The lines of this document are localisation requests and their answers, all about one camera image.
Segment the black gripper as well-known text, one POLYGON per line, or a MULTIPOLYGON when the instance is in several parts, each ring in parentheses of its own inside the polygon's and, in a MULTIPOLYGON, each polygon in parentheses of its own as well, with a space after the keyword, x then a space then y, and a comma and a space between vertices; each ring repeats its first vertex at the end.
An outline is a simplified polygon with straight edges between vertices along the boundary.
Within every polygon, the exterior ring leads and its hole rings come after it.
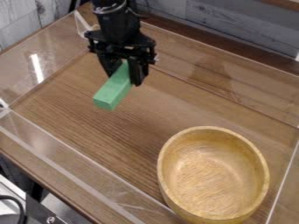
POLYGON ((139 87, 149 75, 149 64, 155 63, 157 42, 142 31, 141 18, 134 5, 95 5, 99 29, 87 31, 90 50, 111 77, 127 60, 131 83, 139 87))

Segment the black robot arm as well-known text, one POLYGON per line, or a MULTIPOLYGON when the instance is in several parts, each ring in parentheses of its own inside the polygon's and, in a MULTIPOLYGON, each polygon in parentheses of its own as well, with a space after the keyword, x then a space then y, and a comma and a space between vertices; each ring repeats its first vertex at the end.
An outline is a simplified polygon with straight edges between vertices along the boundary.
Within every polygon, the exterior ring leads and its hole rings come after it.
POLYGON ((91 0, 99 29, 86 31, 89 49, 98 55, 98 60, 107 76, 129 64, 129 77, 135 86, 141 86, 150 74, 150 66, 157 62, 155 40, 142 33, 137 0, 91 0))

